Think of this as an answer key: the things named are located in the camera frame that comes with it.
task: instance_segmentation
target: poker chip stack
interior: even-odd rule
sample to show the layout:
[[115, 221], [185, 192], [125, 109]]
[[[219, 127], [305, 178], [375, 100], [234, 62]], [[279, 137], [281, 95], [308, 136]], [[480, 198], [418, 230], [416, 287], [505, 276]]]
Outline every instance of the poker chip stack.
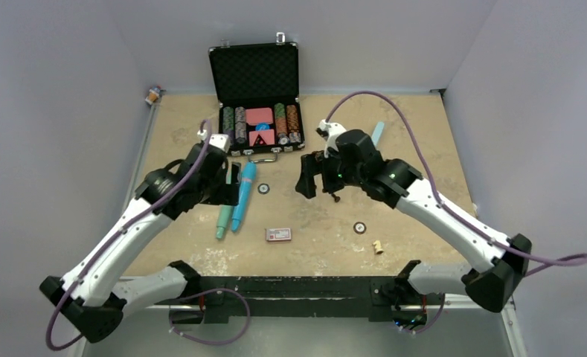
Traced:
[[293, 144], [301, 143], [300, 124], [298, 122], [298, 109], [291, 105], [286, 106], [286, 125], [289, 128], [289, 140]]
[[247, 141], [247, 117], [245, 115], [245, 108], [242, 106], [234, 110], [234, 122], [236, 142], [238, 144], [244, 144]]
[[284, 111], [284, 104], [278, 103], [274, 106], [275, 113], [275, 136], [280, 145], [289, 143], [289, 137], [286, 135], [286, 114]]
[[234, 110], [230, 106], [223, 108], [223, 134], [230, 137], [230, 144], [234, 145]]

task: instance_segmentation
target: poker chip case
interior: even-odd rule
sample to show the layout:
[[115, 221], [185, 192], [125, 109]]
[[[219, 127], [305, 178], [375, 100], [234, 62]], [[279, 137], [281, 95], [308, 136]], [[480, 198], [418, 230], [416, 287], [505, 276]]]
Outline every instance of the poker chip case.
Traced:
[[224, 45], [210, 48], [209, 58], [219, 132], [233, 137], [229, 155], [304, 148], [296, 42]]

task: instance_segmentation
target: marker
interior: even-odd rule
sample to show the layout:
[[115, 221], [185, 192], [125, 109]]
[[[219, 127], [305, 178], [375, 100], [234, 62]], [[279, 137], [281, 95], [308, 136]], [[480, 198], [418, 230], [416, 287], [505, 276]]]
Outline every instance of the marker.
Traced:
[[[225, 177], [225, 183], [231, 184], [232, 183], [232, 168], [228, 168], [228, 175]], [[221, 211], [219, 212], [219, 220], [216, 221], [216, 238], [223, 239], [225, 235], [225, 230], [228, 229], [228, 224], [230, 222], [230, 217], [232, 215], [232, 210], [234, 206], [222, 205]]]
[[249, 201], [249, 193], [251, 192], [251, 183], [256, 178], [256, 164], [248, 162], [243, 169], [243, 174], [240, 176], [240, 189], [238, 193], [238, 205], [234, 207], [232, 213], [232, 231], [238, 231], [240, 221], [245, 216], [245, 209], [247, 208], [247, 201]]
[[374, 131], [372, 132], [372, 143], [374, 147], [379, 143], [379, 139], [381, 138], [381, 134], [383, 133], [383, 129], [385, 128], [385, 123], [382, 121], [376, 123], [374, 127]]

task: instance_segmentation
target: case handle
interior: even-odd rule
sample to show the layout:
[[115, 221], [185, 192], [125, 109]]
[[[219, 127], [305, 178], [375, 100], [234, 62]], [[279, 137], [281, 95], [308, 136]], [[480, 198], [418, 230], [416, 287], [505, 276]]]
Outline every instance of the case handle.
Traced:
[[251, 154], [249, 154], [249, 155], [247, 155], [247, 159], [249, 160], [249, 162], [253, 162], [254, 164], [260, 164], [263, 162], [276, 162], [278, 160], [278, 153], [273, 152], [273, 154], [274, 154], [273, 158], [259, 158], [256, 160], [251, 158]]

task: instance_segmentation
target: pink card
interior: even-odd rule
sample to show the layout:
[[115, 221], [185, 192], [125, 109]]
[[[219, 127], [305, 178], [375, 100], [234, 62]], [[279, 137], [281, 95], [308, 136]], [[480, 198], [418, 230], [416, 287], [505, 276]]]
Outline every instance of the pink card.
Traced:
[[254, 108], [245, 110], [247, 124], [256, 126], [260, 123], [273, 124], [273, 111], [271, 108]]
[[249, 132], [250, 147], [273, 144], [275, 144], [275, 131], [273, 129]]

